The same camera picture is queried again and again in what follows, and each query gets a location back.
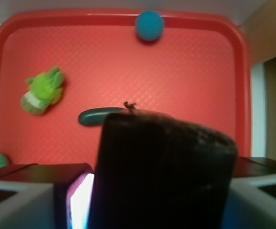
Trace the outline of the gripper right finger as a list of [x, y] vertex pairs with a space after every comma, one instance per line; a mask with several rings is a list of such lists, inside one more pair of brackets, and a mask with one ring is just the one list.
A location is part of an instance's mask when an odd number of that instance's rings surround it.
[[230, 184], [223, 229], [276, 229], [276, 161], [239, 157]]

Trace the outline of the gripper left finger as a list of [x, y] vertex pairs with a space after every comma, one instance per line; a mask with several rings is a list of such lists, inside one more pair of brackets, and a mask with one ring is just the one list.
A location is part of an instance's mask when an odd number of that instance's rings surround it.
[[89, 164], [0, 168], [0, 229], [85, 229], [93, 185]]

